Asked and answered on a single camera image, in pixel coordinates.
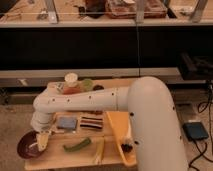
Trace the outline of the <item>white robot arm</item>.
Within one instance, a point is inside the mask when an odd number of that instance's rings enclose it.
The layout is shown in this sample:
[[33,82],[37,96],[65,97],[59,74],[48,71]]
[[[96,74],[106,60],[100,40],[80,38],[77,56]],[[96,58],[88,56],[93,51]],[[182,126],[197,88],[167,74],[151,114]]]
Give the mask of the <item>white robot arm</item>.
[[139,171],[187,171],[188,163],[171,93],[156,77],[136,79],[128,87],[62,95],[53,88],[39,94],[31,120],[34,130],[50,128],[62,111],[126,111],[129,113]]

